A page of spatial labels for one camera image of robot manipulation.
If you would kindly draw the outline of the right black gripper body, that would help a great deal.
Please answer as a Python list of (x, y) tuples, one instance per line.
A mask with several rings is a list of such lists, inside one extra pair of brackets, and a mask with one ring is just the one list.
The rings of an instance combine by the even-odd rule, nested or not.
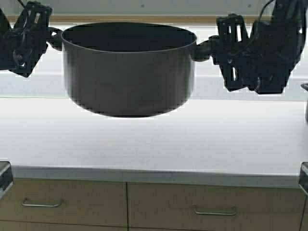
[(217, 19), (212, 36), (213, 63), (219, 65), (228, 91), (248, 88), (258, 94), (281, 94), (301, 55), (300, 20), (256, 20), (251, 34), (244, 19)]

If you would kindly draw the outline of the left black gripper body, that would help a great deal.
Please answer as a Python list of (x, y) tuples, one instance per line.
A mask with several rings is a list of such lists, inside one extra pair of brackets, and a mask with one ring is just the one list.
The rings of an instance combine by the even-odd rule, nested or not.
[(52, 8), (38, 1), (29, 1), (14, 26), (0, 11), (0, 69), (29, 77), (46, 53), (50, 37)]

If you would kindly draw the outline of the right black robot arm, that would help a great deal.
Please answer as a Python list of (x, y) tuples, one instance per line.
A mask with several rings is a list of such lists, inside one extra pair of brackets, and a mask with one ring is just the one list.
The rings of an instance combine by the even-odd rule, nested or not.
[(248, 34), (241, 15), (216, 20), (212, 58), (228, 91), (248, 88), (281, 94), (299, 63), (307, 38), (306, 0), (277, 0), (269, 20), (259, 16)]

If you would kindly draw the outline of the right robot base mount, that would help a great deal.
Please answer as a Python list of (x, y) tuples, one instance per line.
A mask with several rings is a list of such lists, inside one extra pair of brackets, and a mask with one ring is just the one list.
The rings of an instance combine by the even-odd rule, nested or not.
[(298, 184), (305, 194), (308, 194), (308, 163), (301, 164)]

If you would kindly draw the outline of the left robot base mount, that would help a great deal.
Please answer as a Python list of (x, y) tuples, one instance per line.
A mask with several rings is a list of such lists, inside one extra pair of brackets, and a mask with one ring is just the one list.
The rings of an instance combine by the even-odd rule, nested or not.
[(8, 161), (0, 162), (0, 198), (13, 186), (13, 172), (11, 163)]

